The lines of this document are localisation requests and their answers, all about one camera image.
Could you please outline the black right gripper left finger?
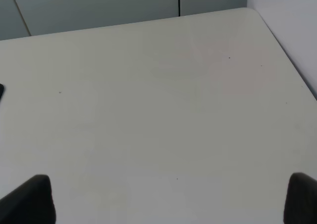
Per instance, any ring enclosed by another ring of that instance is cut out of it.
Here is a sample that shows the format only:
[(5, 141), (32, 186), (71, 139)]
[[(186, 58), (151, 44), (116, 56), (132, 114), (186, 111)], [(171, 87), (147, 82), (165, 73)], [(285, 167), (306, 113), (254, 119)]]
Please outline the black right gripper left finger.
[(2, 224), (54, 224), (56, 210), (48, 175), (37, 174), (0, 200)]

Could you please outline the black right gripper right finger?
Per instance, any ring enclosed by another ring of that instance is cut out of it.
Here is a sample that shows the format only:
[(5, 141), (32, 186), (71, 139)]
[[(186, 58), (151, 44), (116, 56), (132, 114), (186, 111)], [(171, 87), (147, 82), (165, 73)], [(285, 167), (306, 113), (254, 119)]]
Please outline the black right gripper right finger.
[(293, 173), (289, 179), (283, 222), (317, 224), (317, 181), (305, 173)]

